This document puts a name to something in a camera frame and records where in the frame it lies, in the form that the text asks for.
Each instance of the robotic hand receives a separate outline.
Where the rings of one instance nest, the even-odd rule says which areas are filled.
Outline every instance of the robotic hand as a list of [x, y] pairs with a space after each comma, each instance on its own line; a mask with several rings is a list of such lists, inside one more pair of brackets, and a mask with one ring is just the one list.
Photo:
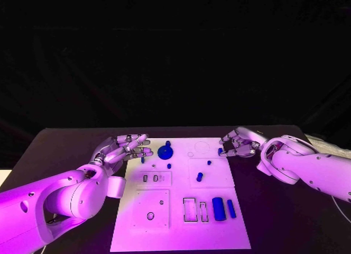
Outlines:
[[229, 140], [236, 149], [223, 151], [220, 156], [252, 157], [261, 150], [262, 172], [288, 184], [302, 179], [314, 189], [351, 202], [351, 159], [320, 153], [308, 142], [289, 135], [269, 140], [262, 132], [245, 127], [235, 129], [220, 144]]
[[[34, 253], [122, 198], [126, 180], [112, 176], [125, 160], [152, 156], [148, 134], [108, 138], [89, 164], [0, 193], [0, 253]], [[44, 207], [59, 215], [46, 220]]]

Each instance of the dark table surface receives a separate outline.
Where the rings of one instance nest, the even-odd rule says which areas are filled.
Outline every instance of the dark table surface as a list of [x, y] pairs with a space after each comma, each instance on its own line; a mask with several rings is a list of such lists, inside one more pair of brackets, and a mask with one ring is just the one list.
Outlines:
[[[0, 192], [89, 163], [109, 136], [148, 133], [151, 138], [223, 137], [235, 126], [46, 129], [38, 134], [0, 187]], [[251, 126], [269, 138], [285, 134], [304, 140], [294, 125]], [[330, 195], [302, 181], [285, 184], [263, 174], [253, 158], [229, 158], [252, 250], [173, 251], [171, 253], [351, 253], [351, 224]], [[125, 176], [126, 164], [118, 175]], [[351, 204], [337, 201], [349, 217]], [[106, 198], [99, 214], [51, 243], [50, 253], [109, 253], [119, 199]]]

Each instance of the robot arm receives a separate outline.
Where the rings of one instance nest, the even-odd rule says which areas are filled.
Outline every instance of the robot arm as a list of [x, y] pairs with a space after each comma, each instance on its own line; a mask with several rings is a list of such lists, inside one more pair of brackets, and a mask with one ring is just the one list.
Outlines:
[[351, 159], [320, 153], [308, 142], [289, 135], [269, 140], [245, 127], [235, 129], [220, 144], [230, 139], [236, 149], [220, 156], [252, 157], [261, 150], [262, 172], [288, 184], [302, 179], [314, 189], [351, 202]]
[[[126, 180], [112, 176], [124, 160], [152, 156], [148, 135], [109, 138], [77, 170], [0, 193], [0, 253], [33, 253], [102, 209], [106, 196], [122, 198]], [[59, 216], [47, 221], [46, 209]]]

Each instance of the black table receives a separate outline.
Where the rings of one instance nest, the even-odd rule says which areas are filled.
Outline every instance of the black table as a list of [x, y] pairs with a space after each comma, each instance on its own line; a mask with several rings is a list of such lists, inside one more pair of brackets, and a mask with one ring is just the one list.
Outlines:
[[[235, 126], [46, 129], [38, 134], [0, 187], [0, 192], [89, 163], [109, 137], [148, 133], [151, 138], [223, 137]], [[308, 140], [292, 125], [251, 126], [269, 138], [285, 134]], [[173, 253], [351, 253], [351, 224], [330, 195], [302, 181], [285, 184], [258, 169], [259, 156], [229, 158], [252, 250], [174, 251]], [[125, 176], [126, 164], [118, 175]], [[339, 200], [351, 218], [351, 204]], [[50, 253], [109, 253], [119, 199], [106, 198], [99, 214], [46, 249]]]

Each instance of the small blue piece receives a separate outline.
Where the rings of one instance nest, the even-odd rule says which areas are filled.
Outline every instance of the small blue piece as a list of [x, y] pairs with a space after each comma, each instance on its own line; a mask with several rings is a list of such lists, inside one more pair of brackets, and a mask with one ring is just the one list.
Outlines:
[[232, 213], [232, 218], [236, 218], [238, 214], [236, 214], [236, 210], [235, 210], [235, 205], [233, 205], [232, 199], [227, 200], [227, 206], [229, 206], [229, 211]]
[[200, 172], [199, 175], [197, 175], [197, 181], [199, 182], [203, 180], [203, 176], [204, 176], [204, 174]]
[[227, 219], [223, 198], [216, 197], [213, 199], [214, 216], [216, 221], [225, 221]]
[[163, 160], [168, 160], [174, 156], [174, 149], [171, 148], [170, 141], [167, 141], [167, 145], [158, 149], [158, 156]]

